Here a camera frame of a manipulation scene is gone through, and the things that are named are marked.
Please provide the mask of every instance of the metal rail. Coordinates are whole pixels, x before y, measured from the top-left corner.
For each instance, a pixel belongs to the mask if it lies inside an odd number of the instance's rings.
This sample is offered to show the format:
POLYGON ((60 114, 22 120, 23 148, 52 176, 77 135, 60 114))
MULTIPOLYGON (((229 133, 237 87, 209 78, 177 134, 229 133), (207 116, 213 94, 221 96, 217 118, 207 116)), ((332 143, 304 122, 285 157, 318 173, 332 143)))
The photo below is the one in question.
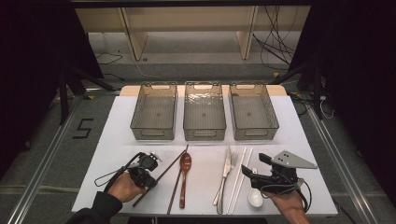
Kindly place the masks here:
POLYGON ((46 154, 44 155, 43 160, 41 160, 40 164, 38 165, 35 174, 33 175, 29 185, 26 187, 26 190, 20 197, 19 201, 15 205, 11 216, 8 219, 8 224, 16 224, 22 223, 30 206, 32 205, 33 199, 35 198, 38 189, 41 183, 44 180, 44 177, 47 174, 48 169, 50 168, 53 159, 56 156, 56 153, 64 140, 65 133, 70 126, 71 121, 75 115, 75 112, 82 101, 82 96, 76 96, 73 100, 73 103, 70 107, 70 116, 64 122, 62 126, 59 127, 58 131, 56 132, 55 136, 52 139, 52 142, 47 149, 46 154))
POLYGON ((348 191, 349 196, 352 199, 352 202, 355 204, 362 221, 367 224, 378 223, 378 220, 376 219, 370 204, 368 203, 366 197, 363 195, 361 188, 353 177, 353 174, 349 170, 347 163, 344 161, 340 151, 338 150, 337 145, 332 140, 332 136, 327 130, 323 120, 319 120, 318 117, 315 115, 315 112, 311 109, 309 109, 308 114, 314 122, 320 138, 322 139, 327 151, 329 152, 332 162, 334 163, 338 174, 341 176, 341 180, 343 181, 346 190, 348 191))

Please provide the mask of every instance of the plastic storage basket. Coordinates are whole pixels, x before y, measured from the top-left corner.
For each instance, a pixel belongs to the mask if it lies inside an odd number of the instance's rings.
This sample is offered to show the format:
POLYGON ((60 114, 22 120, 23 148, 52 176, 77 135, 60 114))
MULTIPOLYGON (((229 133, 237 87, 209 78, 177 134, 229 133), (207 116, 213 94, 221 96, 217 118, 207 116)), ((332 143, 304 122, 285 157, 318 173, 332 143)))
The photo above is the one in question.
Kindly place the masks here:
POLYGON ((143 83, 131 129, 136 140, 173 140, 177 110, 176 83, 143 83))
POLYGON ((219 82, 186 82, 183 128, 186 141, 224 140, 226 122, 219 82))
POLYGON ((279 124, 264 83, 233 82, 230 108, 235 140, 272 140, 279 124))

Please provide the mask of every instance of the white table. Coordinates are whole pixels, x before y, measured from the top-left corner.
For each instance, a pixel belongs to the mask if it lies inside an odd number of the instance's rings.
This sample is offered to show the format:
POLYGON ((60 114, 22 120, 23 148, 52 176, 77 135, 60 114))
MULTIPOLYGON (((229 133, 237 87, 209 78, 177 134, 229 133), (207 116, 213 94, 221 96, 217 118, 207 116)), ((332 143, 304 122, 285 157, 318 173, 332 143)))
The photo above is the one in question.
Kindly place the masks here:
MULTIPOLYGON (((97 149, 93 155, 91 165, 72 208, 73 212, 77 212, 84 207, 91 207, 96 191, 104 189, 105 186, 98 188, 94 185, 93 181, 97 177, 119 169, 136 153, 140 151, 146 153, 155 151, 161 157, 163 162, 159 162, 157 169, 151 172, 151 175, 156 178, 185 149, 186 145, 189 144, 188 152, 192 157, 192 167, 187 176, 186 207, 184 209, 178 207, 181 189, 181 181, 179 181, 171 215, 217 216, 216 206, 213 206, 212 203, 219 189, 224 158, 228 146, 231 146, 232 151, 237 152, 239 156, 237 166, 230 172, 226 181, 223 214, 232 213, 233 204, 236 200, 233 215, 250 217, 279 215, 276 207, 269 199, 265 199, 263 206, 260 208, 251 206, 248 203, 248 192, 250 190, 249 179, 242 174, 239 175, 238 179, 236 177, 245 147, 247 151, 244 164, 248 161, 249 150, 252 148, 252 154, 247 167, 257 168, 261 175, 270 175, 271 166, 259 161, 259 153, 274 157, 280 151, 287 150, 316 163, 289 96, 271 96, 279 122, 279 129, 274 140, 243 142, 233 140, 229 101, 227 95, 224 94, 224 108, 227 122, 225 139, 219 142, 186 142, 182 127, 184 91, 179 90, 178 93, 176 137, 173 141, 162 142, 136 141, 130 129, 130 123, 137 97, 116 97, 97 149), (238 189, 238 185, 243 178, 243 185, 239 191, 238 198, 236 198, 237 193, 235 190, 231 199, 235 181, 238 183, 236 186, 236 189, 238 189)), ((138 197, 129 203, 125 203, 120 213, 133 216, 166 216, 168 204, 177 180, 178 170, 179 165, 177 162, 136 207, 132 207, 132 204, 138 197)), ((297 169, 297 174, 299 177, 305 179, 312 190, 312 205, 307 214, 309 216, 323 217, 337 215, 337 210, 332 202, 320 170, 297 169)), ((309 201, 306 186, 302 187, 302 193, 309 201)))

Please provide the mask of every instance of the butter knife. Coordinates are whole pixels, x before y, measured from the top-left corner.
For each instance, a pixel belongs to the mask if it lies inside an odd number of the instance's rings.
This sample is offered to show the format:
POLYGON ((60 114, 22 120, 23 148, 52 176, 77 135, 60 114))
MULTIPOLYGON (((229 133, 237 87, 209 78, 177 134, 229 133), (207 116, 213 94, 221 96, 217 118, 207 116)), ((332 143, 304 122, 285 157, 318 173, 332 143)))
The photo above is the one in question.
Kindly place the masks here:
POLYGON ((224 163, 224 171, 223 171, 223 176, 221 180, 221 186, 219 190, 219 200, 218 200, 218 214, 222 214, 222 205, 223 205, 223 193, 224 193, 224 184, 225 180, 227 179, 228 173, 231 171, 231 150, 228 147, 227 149, 227 155, 225 157, 225 163, 224 163))

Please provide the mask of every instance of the wooden chopstick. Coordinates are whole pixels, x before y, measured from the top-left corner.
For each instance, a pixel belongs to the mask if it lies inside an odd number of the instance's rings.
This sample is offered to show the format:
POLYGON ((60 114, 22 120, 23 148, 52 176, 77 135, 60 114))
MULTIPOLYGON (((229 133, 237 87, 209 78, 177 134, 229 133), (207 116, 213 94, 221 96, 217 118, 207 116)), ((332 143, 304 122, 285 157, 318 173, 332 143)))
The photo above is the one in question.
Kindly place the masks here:
MULTIPOLYGON (((184 150, 181 154, 186 153, 186 152, 187 152, 187 149, 189 149, 189 145, 187 145, 186 150, 184 150)), ((171 201, 169 202, 168 211, 167 211, 166 215, 171 214, 171 209, 172 209, 172 205, 173 205, 173 200, 175 199, 175 194, 176 194, 176 190, 177 190, 178 180, 180 179, 180 175, 181 175, 181 168, 180 168, 180 170, 178 170, 178 175, 177 175, 176 184, 175 184, 175 186, 174 186, 174 191, 172 192, 171 201)))
MULTIPOLYGON (((157 178, 157 182, 160 181, 160 179, 166 174, 166 172, 168 172, 168 170, 173 166, 173 164, 175 164, 175 162, 181 157, 181 155, 183 155, 183 154, 187 151, 188 148, 189 148, 189 145, 187 145, 186 149, 184 149, 184 150, 180 153, 180 155, 178 155, 178 156, 175 158, 175 160, 172 161, 172 163, 168 166, 168 168, 166 168, 166 170, 163 171, 163 173, 157 178)), ((152 188, 148 188, 148 189, 146 190, 146 192, 145 192, 144 194, 142 194, 142 195, 136 200, 136 202, 134 202, 134 204, 132 205, 132 207, 137 206, 137 204, 146 196, 146 194, 149 193, 149 191, 150 191, 151 189, 152 189, 152 188)))

